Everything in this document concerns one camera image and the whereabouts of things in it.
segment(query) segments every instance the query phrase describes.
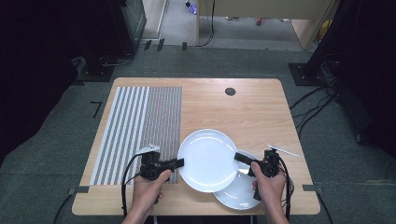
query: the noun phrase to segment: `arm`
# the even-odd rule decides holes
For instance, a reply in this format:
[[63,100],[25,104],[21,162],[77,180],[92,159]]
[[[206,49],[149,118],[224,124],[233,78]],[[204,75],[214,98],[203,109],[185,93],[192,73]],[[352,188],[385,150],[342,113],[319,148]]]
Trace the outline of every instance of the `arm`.
[[265,176],[257,162],[250,164],[251,170],[257,177],[253,182],[253,188],[259,188],[262,200],[260,205],[265,213],[268,223],[289,223],[283,213],[281,204],[283,189],[285,188],[286,177],[283,172],[272,178]]
[[157,197],[160,199],[163,197],[161,187],[171,174],[170,170],[166,170],[154,181],[149,181],[141,176],[134,180],[134,198],[131,210],[122,224],[143,224],[146,221],[146,218],[154,210]]

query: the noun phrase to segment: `black stand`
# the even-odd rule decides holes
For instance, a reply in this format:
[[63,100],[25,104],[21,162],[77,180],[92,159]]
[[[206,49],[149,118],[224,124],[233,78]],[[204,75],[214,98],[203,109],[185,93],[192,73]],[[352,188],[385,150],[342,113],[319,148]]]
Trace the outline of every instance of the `black stand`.
[[304,70],[306,65],[307,63],[289,63],[289,69],[296,86],[326,86],[326,81],[321,79],[323,74],[320,70],[317,71],[315,76],[309,76]]
[[114,66],[101,66],[99,70],[90,69],[85,64],[78,73],[76,82],[108,82],[113,74]]
[[356,142],[358,144],[367,144],[369,138],[366,134],[367,130],[373,128],[374,120],[368,111],[362,105],[356,95],[341,81],[334,83],[337,92],[337,101],[339,101],[346,109],[351,118],[352,125],[355,128]]

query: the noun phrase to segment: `stacked plate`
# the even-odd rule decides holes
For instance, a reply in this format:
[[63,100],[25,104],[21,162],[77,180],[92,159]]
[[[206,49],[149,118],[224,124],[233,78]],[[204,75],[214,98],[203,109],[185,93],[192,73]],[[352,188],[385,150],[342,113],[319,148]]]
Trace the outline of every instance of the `stacked plate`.
[[193,189],[213,193],[230,208],[252,208],[259,204],[253,199],[251,185],[256,178],[248,176],[248,165],[233,158],[236,152],[256,159],[248,152],[236,149],[224,133],[211,129],[192,133],[183,141],[177,154],[178,159],[184,158],[180,175]]

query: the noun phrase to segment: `wooden table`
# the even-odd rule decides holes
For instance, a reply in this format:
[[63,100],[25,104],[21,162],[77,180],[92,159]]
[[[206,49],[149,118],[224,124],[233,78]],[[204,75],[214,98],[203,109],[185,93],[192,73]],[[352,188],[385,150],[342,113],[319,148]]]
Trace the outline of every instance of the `wooden table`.
[[[144,78],[122,77],[114,81],[104,115],[94,139],[81,186],[89,186],[98,148],[106,127],[117,87],[182,87],[180,141],[200,129],[226,133],[239,149],[262,158],[267,144],[282,147],[300,158],[280,153],[295,185],[291,198],[292,215],[314,215],[320,210],[314,191],[303,191],[312,185],[289,107],[277,79],[258,78]],[[234,88],[229,96],[225,89]],[[127,188],[127,204],[132,202],[133,186]],[[255,208],[238,211],[222,205],[213,194],[189,187],[182,178],[178,184],[163,186],[165,197],[155,205],[152,215],[259,215]],[[88,193],[78,193],[73,204],[75,215],[122,215],[120,186],[90,186]]]
[[[200,44],[200,17],[212,16],[213,1],[197,1],[197,45]],[[291,24],[302,48],[308,49],[332,11],[334,2],[336,0],[216,0],[214,16],[292,19]]]

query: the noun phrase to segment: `finger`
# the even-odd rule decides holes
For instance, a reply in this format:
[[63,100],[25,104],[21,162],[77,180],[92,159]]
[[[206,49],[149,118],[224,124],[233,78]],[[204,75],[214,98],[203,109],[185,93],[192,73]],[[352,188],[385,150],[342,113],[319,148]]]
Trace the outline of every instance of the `finger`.
[[168,179],[169,179],[169,177],[171,176],[171,174],[172,174],[172,171],[171,170],[165,170],[165,171],[163,171],[161,174],[160,174],[160,176],[158,176],[158,179],[156,179],[154,182],[155,182],[155,185],[157,186],[157,187],[161,187]]
[[255,162],[255,161],[253,161],[251,164],[250,164],[250,167],[251,167],[251,170],[253,171],[253,174],[257,177],[257,178],[259,178],[259,177],[261,177],[263,174],[262,174],[262,168],[260,168],[260,165],[257,163],[257,162]]

